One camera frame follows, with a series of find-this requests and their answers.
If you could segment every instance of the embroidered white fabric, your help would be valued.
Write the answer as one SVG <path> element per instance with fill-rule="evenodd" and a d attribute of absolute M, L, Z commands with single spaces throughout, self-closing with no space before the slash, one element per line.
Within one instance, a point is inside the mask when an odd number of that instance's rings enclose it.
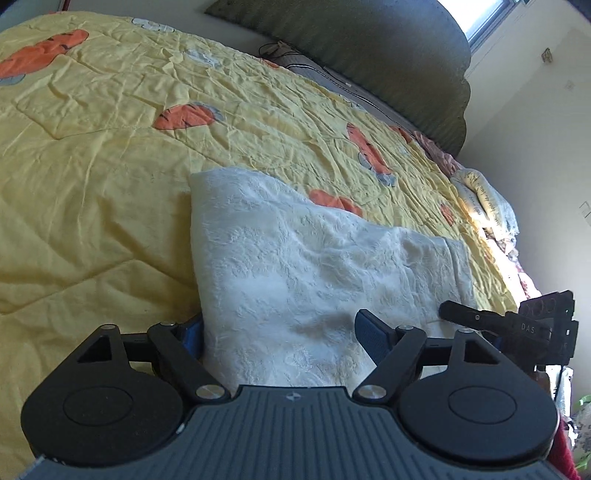
<path fill-rule="evenodd" d="M 355 339 L 368 309 L 451 337 L 441 302 L 475 306 L 460 242 L 318 206 L 259 172 L 191 175 L 191 247 L 204 365 L 222 384 L 352 391 L 374 368 Z"/>

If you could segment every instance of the wrinkled fabric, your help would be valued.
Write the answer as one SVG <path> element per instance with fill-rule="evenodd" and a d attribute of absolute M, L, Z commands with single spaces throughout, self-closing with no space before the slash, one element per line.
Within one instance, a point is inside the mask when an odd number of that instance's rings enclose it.
<path fill-rule="evenodd" d="M 455 189 L 418 144 L 288 70 L 132 20 L 63 12 L 0 33 L 0 62 L 89 34 L 0 82 L 0 478 L 32 460 L 19 426 L 26 397 L 94 329 L 141 332 L 200 310 L 191 173 L 260 170 L 306 197 L 347 199 L 368 222 L 461 241 L 479 308 L 515 309 Z M 360 164 L 348 124 L 394 185 Z"/>
<path fill-rule="evenodd" d="M 446 300 L 474 306 L 464 244 L 318 206 L 241 168 L 191 175 L 191 244 L 203 365 L 222 384 L 352 391 L 375 368 L 356 341 L 368 309 L 434 338 Z"/>
<path fill-rule="evenodd" d="M 513 208 L 478 170 L 463 168 L 451 177 L 471 217 L 489 231 L 508 254 L 515 248 L 519 226 Z"/>
<path fill-rule="evenodd" d="M 517 269 L 519 281 L 521 282 L 521 288 L 523 288 L 523 291 L 525 293 L 525 298 L 529 300 L 529 299 L 536 299 L 537 297 L 541 297 L 542 296 L 541 291 L 536 288 L 534 281 L 531 279 L 531 277 L 527 273 L 525 273 L 517 256 L 515 256 L 513 258 L 511 258 L 511 257 L 508 257 L 508 258 L 513 262 L 513 264 L 515 265 L 515 268 Z"/>
<path fill-rule="evenodd" d="M 446 153 L 441 148 L 439 148 L 429 137 L 426 137 L 419 131 L 414 131 L 413 135 L 419 144 L 425 149 L 429 158 L 437 164 L 439 170 L 441 170 L 441 173 L 443 173 L 447 178 L 451 177 L 458 170 L 464 168 L 461 163 L 459 163 L 449 153 Z"/>
<path fill-rule="evenodd" d="M 522 301 L 527 300 L 530 297 L 528 297 L 525 293 L 525 289 L 523 288 L 521 277 L 519 276 L 519 271 L 517 270 L 515 263 L 512 262 L 503 251 L 501 251 L 499 246 L 492 238 L 488 238 L 486 241 L 491 249 L 492 254 L 495 256 L 496 264 L 503 274 L 507 288 L 509 288 L 511 294 L 513 295 L 515 303 L 519 305 Z"/>

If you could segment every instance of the green object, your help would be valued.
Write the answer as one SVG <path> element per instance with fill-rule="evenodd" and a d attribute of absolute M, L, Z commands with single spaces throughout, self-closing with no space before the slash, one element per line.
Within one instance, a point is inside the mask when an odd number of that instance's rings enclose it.
<path fill-rule="evenodd" d="M 591 403 L 591 395 L 585 395 L 583 398 L 581 398 L 579 400 L 579 407 L 582 407 L 587 403 Z"/>
<path fill-rule="evenodd" d="M 466 139 L 468 40 L 437 0 L 218 0 L 207 14 L 341 73 L 448 153 Z"/>
<path fill-rule="evenodd" d="M 584 472 L 587 467 L 589 466 L 589 461 L 591 460 L 591 453 L 588 453 L 585 457 L 578 461 L 575 465 L 575 468 L 579 473 Z"/>

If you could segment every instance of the pillow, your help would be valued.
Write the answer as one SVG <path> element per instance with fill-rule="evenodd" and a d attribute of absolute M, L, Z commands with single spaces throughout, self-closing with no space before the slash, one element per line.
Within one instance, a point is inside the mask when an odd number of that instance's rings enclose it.
<path fill-rule="evenodd" d="M 340 73 L 330 68 L 322 68 L 303 53 L 300 53 L 282 41 L 261 47 L 259 54 L 262 58 L 272 61 L 280 67 L 314 80 L 318 85 L 323 86 L 327 90 L 338 93 L 351 104 L 351 107 L 369 112 L 378 120 L 388 125 L 403 127 L 409 134 L 417 129 L 417 127 L 400 115 L 400 113 L 375 95 L 355 85 Z"/>
<path fill-rule="evenodd" d="M 206 13 L 296 46 L 459 153 L 470 47 L 437 0 L 217 0 Z"/>

